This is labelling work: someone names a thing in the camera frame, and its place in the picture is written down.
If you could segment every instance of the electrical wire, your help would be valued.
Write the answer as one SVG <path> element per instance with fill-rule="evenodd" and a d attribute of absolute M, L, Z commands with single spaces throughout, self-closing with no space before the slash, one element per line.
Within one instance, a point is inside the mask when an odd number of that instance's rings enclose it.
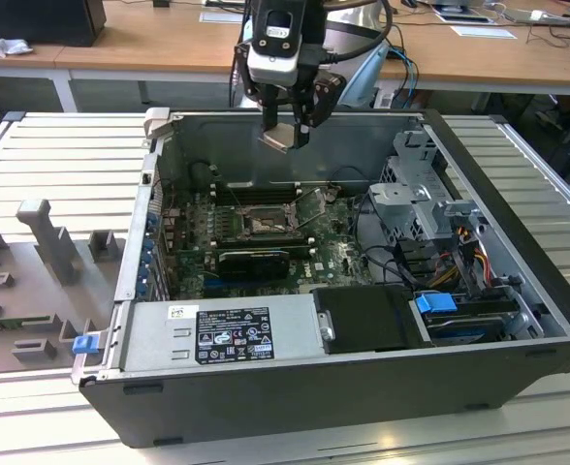
<path fill-rule="evenodd" d="M 526 35 L 526 43 L 530 44 L 531 42 L 534 42 L 534 41 L 543 41 L 547 45 L 549 45 L 550 47 L 554 47 L 554 48 L 569 48 L 570 47 L 570 44 L 568 44 L 564 40 L 561 40 L 560 44 L 555 44 L 551 40 L 546 39 L 545 37 L 542 37 L 538 34 L 535 34 L 533 32 L 533 24 L 531 24 L 530 27 L 528 28 L 528 34 Z"/>
<path fill-rule="evenodd" d="M 555 31 L 553 30 L 552 26 L 548 26 L 548 29 L 550 31 L 550 35 L 553 36 L 555 39 L 559 39 L 559 40 L 564 40 L 564 41 L 570 41 L 570 36 L 566 36 L 564 34 L 556 34 Z"/>
<path fill-rule="evenodd" d="M 328 53 L 326 58 L 320 62 L 321 64 L 323 65 L 335 64 L 335 63 L 340 63 L 341 61 L 351 60 L 352 58 L 361 56 L 367 53 L 368 51 L 372 51 L 380 44 L 382 44 L 382 41 L 384 41 L 384 39 L 386 39 L 386 37 L 389 35 L 389 32 L 391 32 L 391 27 L 393 26 L 393 10 L 391 4 L 389 3 L 389 0 L 379 0 L 379 1 L 384 7 L 386 24 L 384 25 L 384 29 L 382 29 L 382 31 L 377 35 L 377 37 L 375 37 L 375 39 L 373 39 L 368 44 L 361 46 L 360 48 L 357 48 L 355 50 L 348 51 L 346 53 Z"/>
<path fill-rule="evenodd" d="M 395 29 L 399 34 L 399 39 L 401 41 L 401 49 L 403 50 L 403 53 L 395 49 L 391 45 L 391 42 L 388 41 L 388 39 L 387 42 L 392 47 L 391 52 L 397 55 L 401 59 L 403 66 L 405 67 L 405 78 L 403 79 L 401 86 L 397 89 L 395 93 L 396 97 L 398 97 L 401 94 L 401 92 L 405 88 L 406 82 L 408 80 L 410 81 L 410 89 L 408 91 L 408 97 L 403 101 L 403 105 L 401 106 L 403 109 L 405 109 L 408 105 L 412 104 L 415 98 L 416 87 L 417 84 L 419 83 L 419 65 L 417 65 L 414 60 L 408 57 L 408 52 L 405 48 L 405 42 L 403 40 L 403 33 L 401 32 L 401 28 L 398 25 L 395 25 Z"/>
<path fill-rule="evenodd" d="M 352 171 L 357 172 L 366 182 L 371 184 L 371 181 L 369 180 L 369 176 L 364 174 L 359 168 L 355 167 L 354 165 L 343 165 L 343 166 L 340 166 L 339 168 L 337 168 L 336 170 L 334 170 L 331 173 L 331 175 L 328 177 L 328 183 L 333 184 L 334 183 L 334 177 L 337 176 L 340 172 L 342 172 L 344 170 L 352 170 Z"/>
<path fill-rule="evenodd" d="M 242 10 L 242 21 L 239 27 L 239 34 L 237 35 L 237 43 L 240 44 L 242 39 L 244 38 L 244 27 L 248 22 L 248 19 L 251 15 L 251 1 L 252 0 L 245 0 L 244 1 L 244 8 Z M 234 74 L 236 73 L 236 55 L 232 58 L 231 63 L 231 70 L 229 72 L 229 108 L 232 108 L 236 103 L 236 86 L 237 83 L 234 82 Z"/>

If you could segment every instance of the blue tab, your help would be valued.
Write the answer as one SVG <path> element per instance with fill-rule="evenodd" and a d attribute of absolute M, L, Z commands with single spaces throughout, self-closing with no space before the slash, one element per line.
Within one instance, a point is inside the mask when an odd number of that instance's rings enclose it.
<path fill-rule="evenodd" d="M 415 302 L 421 313 L 456 312 L 458 310 L 453 296 L 450 294 L 423 294 L 417 297 Z"/>
<path fill-rule="evenodd" d="M 72 352 L 77 354 L 97 354 L 99 352 L 98 342 L 100 336 L 97 334 L 85 334 L 74 338 Z"/>

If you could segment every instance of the power supply label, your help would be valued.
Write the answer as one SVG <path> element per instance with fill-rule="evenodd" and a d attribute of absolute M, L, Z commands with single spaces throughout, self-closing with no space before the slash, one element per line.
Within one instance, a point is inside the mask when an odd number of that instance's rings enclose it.
<path fill-rule="evenodd" d="M 201 365 L 274 358 L 267 307 L 197 312 L 195 333 Z"/>

